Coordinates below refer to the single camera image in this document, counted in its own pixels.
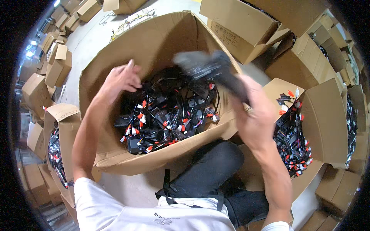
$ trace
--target concrete floor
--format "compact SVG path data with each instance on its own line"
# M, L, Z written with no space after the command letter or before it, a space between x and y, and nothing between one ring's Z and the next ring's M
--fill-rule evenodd
M205 23L207 18L199 14L200 3L198 0L149 0L139 10L146 7L156 9L157 16L181 11L195 12ZM67 41L67 47L72 52L72 69L66 79L65 91L57 89L55 101L79 106L78 82L81 71L89 64L96 54L105 47L116 30L119 23L128 15L110 16L112 12L98 12L88 23L81 24ZM245 74L253 77L261 85L266 85L270 78L263 72L271 58L270 50L255 59L248 65L240 65ZM135 176L121 176L103 173L99 183L124 205L133 207L154 207L157 199L154 193L163 187L164 169L171 169L171 176L175 177L188 165L189 157L178 159L167 166ZM294 202L292 208L306 207L306 213L294 215L293 228L299 230L318 207L315 190L321 180L318 175L305 192Z

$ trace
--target knee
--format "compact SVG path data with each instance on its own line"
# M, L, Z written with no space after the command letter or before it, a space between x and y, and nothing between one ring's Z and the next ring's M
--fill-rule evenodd
M213 151L220 163L230 168L240 168L244 163L244 155L238 146L224 141L215 146Z

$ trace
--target person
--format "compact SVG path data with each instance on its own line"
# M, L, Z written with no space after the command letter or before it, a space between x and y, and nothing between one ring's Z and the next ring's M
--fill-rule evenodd
M198 149L191 165L173 181L169 182L166 174L164 188L156 193L155 208L127 207L94 182L91 169L103 119L121 91L141 88L139 71L133 60L113 68L77 132L72 153L80 229L229 231L266 218L263 231L292 230L288 224L292 184L272 139L274 107L262 87L246 75L238 77L247 89L252 110L246 112L236 98L232 103L239 135L261 166L264 192L240 187L233 175L243 165L244 156L235 144L225 140Z

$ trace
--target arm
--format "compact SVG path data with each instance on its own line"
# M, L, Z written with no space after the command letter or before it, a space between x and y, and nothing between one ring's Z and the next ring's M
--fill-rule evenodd
M95 161L102 122L122 90L135 92L136 88L141 88L140 78L137 76L139 71L140 67L134 66L133 60L130 60L128 65L113 68L91 101L73 144L74 181L81 177L94 180L91 169Z
M240 100L233 99L236 126L244 143L261 165L269 212L263 227L277 221L290 222L292 182L273 140L274 105L262 87L246 75L240 76L247 89L252 110L245 112Z

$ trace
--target hand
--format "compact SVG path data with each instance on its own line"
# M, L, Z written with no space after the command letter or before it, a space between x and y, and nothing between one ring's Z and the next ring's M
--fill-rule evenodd
M108 100L112 104L121 91L135 92L137 88L142 87L137 75L140 70L141 67L135 65L134 60L130 60L127 65L114 67L105 79L97 96Z
M247 75L238 76L245 85L252 109L246 112L239 99L233 98L236 127L239 136L252 152L263 151L275 145L275 106L262 90L261 85Z

